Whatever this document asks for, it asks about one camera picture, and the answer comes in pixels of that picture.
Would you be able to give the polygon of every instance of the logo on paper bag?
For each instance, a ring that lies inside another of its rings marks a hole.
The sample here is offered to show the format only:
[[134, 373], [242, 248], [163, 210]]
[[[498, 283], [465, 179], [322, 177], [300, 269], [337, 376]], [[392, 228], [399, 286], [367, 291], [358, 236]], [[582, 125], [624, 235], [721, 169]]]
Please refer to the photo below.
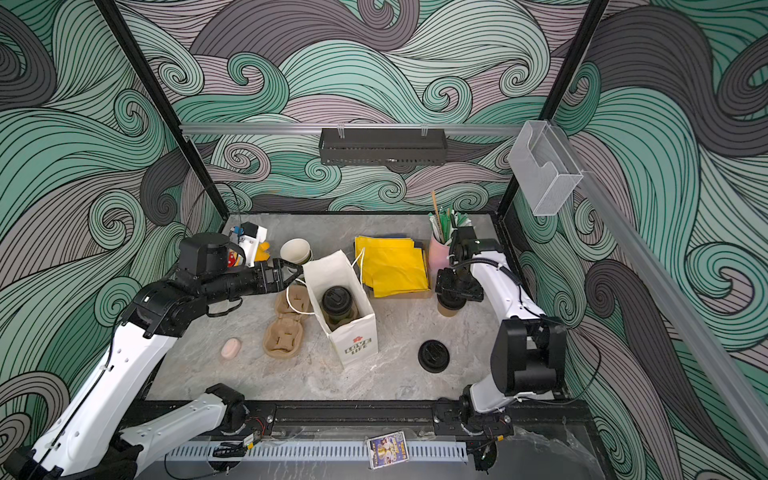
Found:
[[358, 336], [353, 340], [354, 344], [350, 346], [348, 349], [344, 350], [344, 353], [348, 355], [354, 355], [358, 353], [360, 350], [366, 348], [368, 344], [371, 343], [372, 341], [373, 341], [372, 339], [363, 340], [361, 336]]

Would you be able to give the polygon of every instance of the black frame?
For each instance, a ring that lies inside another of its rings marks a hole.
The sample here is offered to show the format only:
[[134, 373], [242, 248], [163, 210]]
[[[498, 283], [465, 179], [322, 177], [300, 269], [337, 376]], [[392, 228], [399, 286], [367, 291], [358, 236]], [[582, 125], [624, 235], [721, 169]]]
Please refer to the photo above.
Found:
[[[129, 62], [134, 67], [142, 84], [147, 89], [150, 99], [160, 112], [161, 117], [173, 134], [179, 148], [186, 157], [195, 174], [203, 184], [204, 189], [210, 195], [214, 206], [219, 211], [224, 222], [220, 228], [223, 229], [227, 218], [236, 212], [230, 212], [219, 190], [205, 168], [203, 159], [194, 146], [182, 135], [180, 130], [180, 120], [176, 115], [172, 105], [165, 97], [159, 82], [152, 74], [150, 65], [141, 53], [141, 50], [135, 38], [131, 34], [125, 20], [120, 14], [114, 0], [94, 0], [97, 7], [104, 16], [107, 24], [112, 30], [115, 38], [120, 43]], [[552, 120], [554, 113], [563, 98], [566, 89], [574, 77], [581, 59], [587, 50], [589, 41], [598, 25], [598, 22], [604, 14], [608, 0], [591, 0], [584, 18], [581, 21], [577, 34], [575, 35], [571, 46], [568, 49], [564, 64], [554, 86], [550, 92], [545, 105], [539, 115], [540, 120]], [[512, 201], [517, 194], [519, 184], [516, 178], [512, 178], [505, 190], [504, 195], [496, 209], [484, 209], [472, 212], [474, 214], [489, 214], [495, 228], [499, 243], [504, 249], [508, 264], [518, 274], [526, 289], [525, 277], [522, 275], [518, 259], [512, 249], [511, 235], [505, 222], [505, 217], [512, 208]], [[427, 214], [430, 210], [424, 211], [381, 211], [381, 212], [328, 212], [328, 211], [263, 211], [261, 214]], [[148, 401], [146, 395], [149, 385], [154, 375], [151, 375], [147, 383], [142, 388], [140, 395], [131, 404], [126, 412], [119, 429], [131, 425], [138, 425], [150, 419], [157, 418], [164, 413], [169, 412], [183, 404], [186, 401]], [[322, 425], [382, 425], [401, 428], [414, 427], [423, 431], [425, 435], [454, 435], [460, 441], [466, 441], [469, 445], [478, 441], [478, 437], [466, 435], [456, 423], [458, 411], [461, 405], [458, 400], [440, 399], [436, 401], [250, 401], [247, 400], [248, 409], [260, 416], [263, 420], [267, 416], [273, 417], [273, 422], [267, 424], [267, 433], [274, 435], [280, 432], [280, 429], [294, 427], [312, 427]], [[440, 416], [447, 416], [447, 419], [440, 420]], [[508, 415], [510, 422], [504, 420]], [[562, 403], [560, 405], [545, 405], [541, 403], [525, 402], [507, 406], [503, 413], [495, 412], [485, 415], [477, 415], [472, 418], [470, 426], [482, 429], [486, 432], [486, 438], [492, 438], [493, 435], [507, 435], [511, 432], [513, 425], [519, 425], [525, 428], [527, 425], [535, 423], [550, 423], [552, 425], [562, 425], [563, 421], [568, 423], [584, 425], [589, 433], [592, 445], [597, 453], [598, 461], [609, 480], [614, 480], [615, 473], [611, 467], [610, 457], [601, 441], [597, 427], [594, 424], [593, 417], [589, 411], [586, 402], [576, 400]], [[251, 419], [248, 423], [249, 428], [256, 428], [255, 420]], [[217, 437], [217, 432], [208, 432]], [[244, 435], [235, 435], [223, 437], [224, 440], [241, 439]]]
[[[592, 40], [594, 31], [598, 28], [598, 23], [603, 18], [606, 7], [608, 7], [609, 0], [591, 0], [587, 11], [584, 13], [584, 17], [581, 19], [581, 24], [578, 26], [576, 35], [571, 40], [571, 46], [568, 49], [568, 53], [565, 55], [563, 66], [558, 72], [558, 76], [554, 80], [552, 90], [547, 96], [547, 101], [541, 108], [541, 113], [538, 115], [538, 120], [553, 120], [554, 114], [558, 110], [558, 106], [565, 96], [565, 92], [571, 85], [571, 80], [576, 75], [576, 71], [581, 65], [581, 59], [584, 58], [584, 54], [587, 53], [589, 42]], [[498, 205], [496, 213], [500, 217], [504, 217], [512, 206], [512, 200], [515, 198], [515, 194], [518, 192], [520, 184], [516, 178], [510, 180], [507, 190], [504, 192], [502, 201]]]
[[[311, 438], [314, 429], [365, 426], [390, 431], [403, 429], [424, 439], [451, 436], [472, 448], [498, 435], [512, 435], [515, 426], [536, 432], [542, 426], [561, 428], [565, 425], [567, 428], [568, 425], [579, 425], [587, 430], [605, 478], [615, 480], [610, 456], [587, 403], [582, 400], [554, 402], [560, 404], [527, 401], [511, 404], [504, 412], [474, 415], [466, 427], [473, 432], [483, 431], [484, 435], [468, 435], [462, 428], [462, 404], [458, 400], [246, 400], [244, 403], [249, 414], [245, 429], [236, 435], [222, 435], [220, 431], [213, 430], [200, 437], [212, 441], [242, 441], [251, 432], [260, 430], [259, 419], [266, 426], [265, 435], [275, 439], [294, 438], [299, 432]], [[186, 400], [135, 400], [123, 416], [118, 430], [156, 419], [187, 403]]]
[[176, 140], [176, 143], [179, 145], [181, 153], [184, 155], [184, 158], [187, 159], [187, 162], [189, 162], [189, 165], [192, 167], [192, 170], [194, 170], [197, 178], [200, 179], [200, 182], [203, 184], [203, 189], [208, 192], [208, 197], [214, 203], [216, 210], [218, 210], [219, 215], [221, 215], [226, 223], [226, 219], [230, 216], [229, 208], [227, 208], [224, 198], [221, 196], [221, 193], [219, 193], [219, 190], [214, 184], [214, 180], [210, 177], [208, 170], [205, 168], [203, 159], [200, 158], [200, 153], [195, 148], [194, 143], [182, 135], [181, 129], [179, 128], [181, 121], [176, 115], [173, 106], [165, 97], [160, 82], [158, 82], [152, 74], [149, 62], [147, 62], [144, 54], [141, 53], [139, 44], [136, 42], [136, 38], [134, 38], [133, 34], [131, 34], [131, 30], [125, 23], [123, 15], [120, 15], [120, 10], [118, 9], [117, 4], [115, 4], [114, 0], [94, 0], [94, 2], [101, 12], [101, 15], [104, 17], [104, 20], [107, 22], [110, 30], [112, 30], [115, 39], [123, 49], [131, 66], [136, 71], [136, 75], [139, 77], [142, 85], [147, 89], [149, 98], [152, 100], [152, 103], [154, 103], [161, 118], [174, 136], [174, 140]]

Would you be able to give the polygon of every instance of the white paper cup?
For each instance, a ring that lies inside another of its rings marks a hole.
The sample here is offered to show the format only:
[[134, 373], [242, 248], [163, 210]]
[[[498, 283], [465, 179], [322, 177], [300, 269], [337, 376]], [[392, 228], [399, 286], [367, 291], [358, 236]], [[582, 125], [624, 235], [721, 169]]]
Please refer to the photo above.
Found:
[[294, 238], [288, 240], [280, 248], [280, 258], [286, 262], [303, 265], [312, 259], [312, 249], [310, 243], [303, 238]]

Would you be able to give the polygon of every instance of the white cable tray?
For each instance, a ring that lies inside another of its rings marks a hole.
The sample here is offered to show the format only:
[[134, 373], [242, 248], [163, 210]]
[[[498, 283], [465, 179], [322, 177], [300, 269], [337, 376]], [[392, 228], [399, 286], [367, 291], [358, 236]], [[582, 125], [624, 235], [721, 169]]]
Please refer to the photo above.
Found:
[[[221, 442], [192, 441], [168, 452], [169, 462], [226, 460], [251, 462], [368, 462], [364, 442], [295, 440], [257, 443], [243, 458], [213, 457]], [[408, 443], [411, 462], [467, 462], [464, 442], [413, 440]]]

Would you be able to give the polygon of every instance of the soap bar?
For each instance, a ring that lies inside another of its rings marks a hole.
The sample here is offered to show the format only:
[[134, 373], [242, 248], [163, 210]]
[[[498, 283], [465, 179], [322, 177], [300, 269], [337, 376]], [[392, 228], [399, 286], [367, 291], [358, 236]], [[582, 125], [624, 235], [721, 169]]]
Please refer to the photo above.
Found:
[[229, 339], [224, 343], [224, 346], [221, 347], [221, 356], [225, 360], [231, 360], [237, 356], [237, 354], [240, 352], [240, 347], [242, 346], [242, 343], [239, 339]]

